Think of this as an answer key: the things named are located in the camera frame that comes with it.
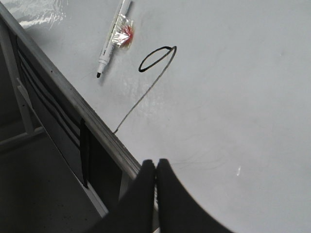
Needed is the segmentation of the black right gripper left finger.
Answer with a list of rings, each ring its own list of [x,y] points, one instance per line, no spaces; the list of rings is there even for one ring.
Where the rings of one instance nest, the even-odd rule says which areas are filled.
[[[117,207],[88,233],[151,233],[155,195],[155,165],[145,160]]]

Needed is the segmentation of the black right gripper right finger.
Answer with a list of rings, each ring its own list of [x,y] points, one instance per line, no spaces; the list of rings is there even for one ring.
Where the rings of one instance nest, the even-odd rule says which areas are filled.
[[[159,227],[162,233],[230,233],[188,193],[169,161],[156,168]]]

